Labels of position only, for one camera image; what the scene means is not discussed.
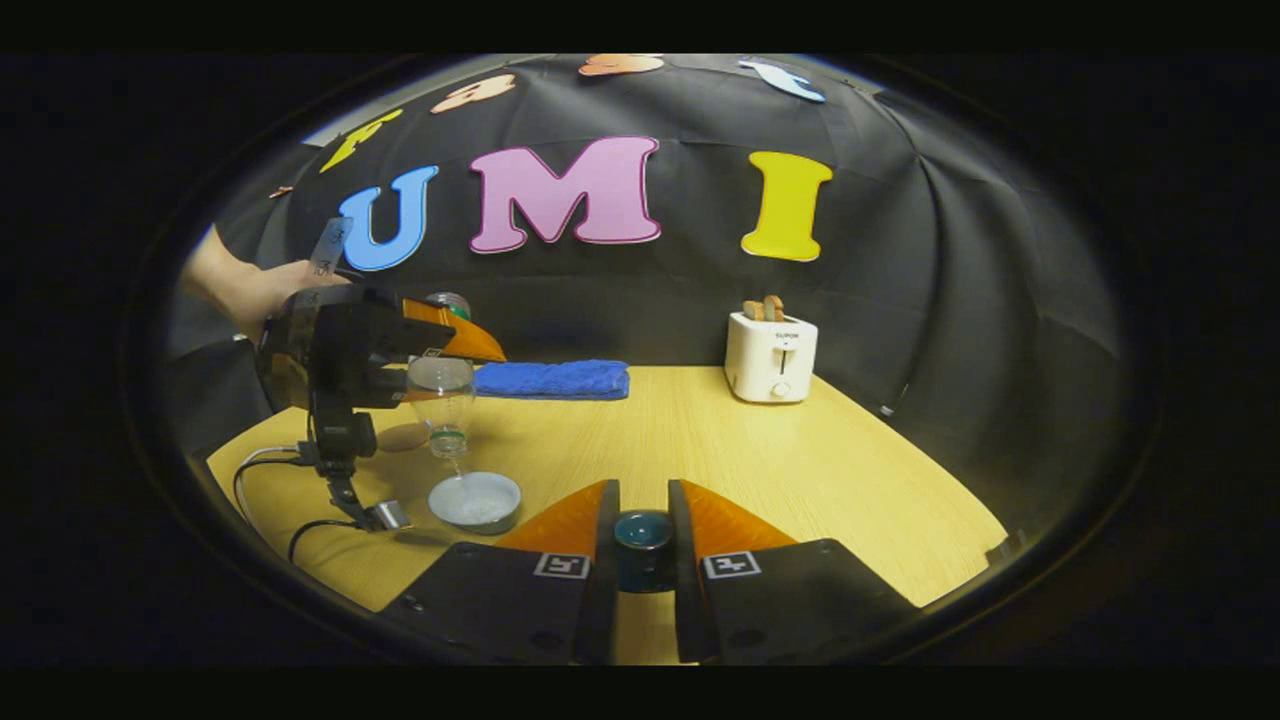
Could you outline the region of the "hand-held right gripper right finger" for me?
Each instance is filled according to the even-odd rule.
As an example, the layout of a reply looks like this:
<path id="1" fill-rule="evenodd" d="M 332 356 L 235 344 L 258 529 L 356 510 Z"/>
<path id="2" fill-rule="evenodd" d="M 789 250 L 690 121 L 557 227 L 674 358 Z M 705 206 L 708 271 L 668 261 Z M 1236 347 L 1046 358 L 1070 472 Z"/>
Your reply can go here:
<path id="1" fill-rule="evenodd" d="M 797 541 L 685 479 L 668 483 L 682 664 L 878 659 L 922 611 L 835 538 Z"/>

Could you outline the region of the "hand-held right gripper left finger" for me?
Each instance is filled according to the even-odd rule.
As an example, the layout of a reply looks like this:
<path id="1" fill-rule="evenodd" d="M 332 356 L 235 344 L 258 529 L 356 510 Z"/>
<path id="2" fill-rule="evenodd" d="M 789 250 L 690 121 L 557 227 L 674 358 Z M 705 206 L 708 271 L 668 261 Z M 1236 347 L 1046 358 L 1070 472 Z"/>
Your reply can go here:
<path id="1" fill-rule="evenodd" d="M 380 616 L 475 662 L 612 665 L 618 519 L 618 480 L 588 486 L 498 543 L 452 544 Z"/>

